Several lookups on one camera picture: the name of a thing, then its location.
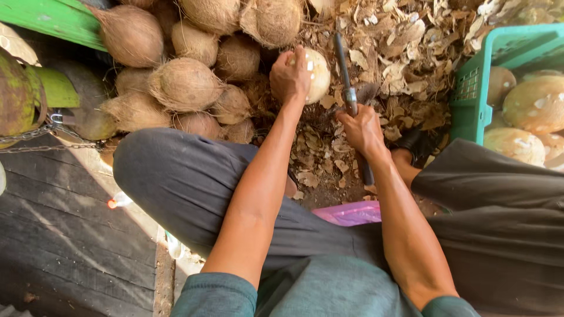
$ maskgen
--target hand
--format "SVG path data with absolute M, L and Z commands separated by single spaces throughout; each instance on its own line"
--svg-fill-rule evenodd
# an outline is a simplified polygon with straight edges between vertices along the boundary
M 345 126 L 349 144 L 367 160 L 390 155 L 380 129 L 380 115 L 372 107 L 358 104 L 358 115 L 354 118 L 344 111 L 337 111 L 337 119 Z
M 294 56 L 296 63 L 290 65 Z M 286 51 L 280 54 L 270 72 L 273 96 L 284 104 L 294 97 L 305 104 L 310 86 L 311 72 L 307 70 L 306 50 L 303 46 L 298 45 L 295 52 Z

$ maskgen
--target knife handle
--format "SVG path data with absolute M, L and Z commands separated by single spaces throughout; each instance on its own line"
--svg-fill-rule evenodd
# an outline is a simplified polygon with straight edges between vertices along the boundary
M 345 105 L 347 108 L 347 113 L 351 117 L 356 117 L 358 115 L 358 106 L 356 104 L 356 91 L 354 88 L 349 88 L 345 90 Z M 356 152 L 356 161 L 358 162 L 358 168 L 360 169 L 360 176 L 362 177 L 362 182 L 365 185 L 374 185 L 374 174 L 370 165 L 366 161 L 366 158 L 362 156 L 358 151 Z

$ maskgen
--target forearm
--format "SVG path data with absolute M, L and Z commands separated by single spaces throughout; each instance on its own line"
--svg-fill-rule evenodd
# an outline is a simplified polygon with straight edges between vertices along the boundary
M 283 105 L 243 173 L 202 272 L 235 274 L 258 288 L 284 196 L 290 150 L 303 107 L 299 103 L 298 98 Z
M 418 309 L 442 295 L 456 296 L 446 258 L 435 233 L 402 181 L 387 150 L 371 155 L 378 189 L 384 253 L 392 274 Z

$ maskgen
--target green wooden plank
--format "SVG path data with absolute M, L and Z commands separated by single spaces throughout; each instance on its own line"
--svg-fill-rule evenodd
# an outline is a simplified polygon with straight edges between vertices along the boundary
M 0 21 L 106 51 L 100 23 L 77 0 L 3 0 Z

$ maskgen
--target pink plastic bag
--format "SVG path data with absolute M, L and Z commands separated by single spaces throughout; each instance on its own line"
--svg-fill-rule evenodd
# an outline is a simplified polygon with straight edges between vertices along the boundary
M 343 227 L 382 222 L 378 201 L 359 201 L 312 210 L 319 218 Z

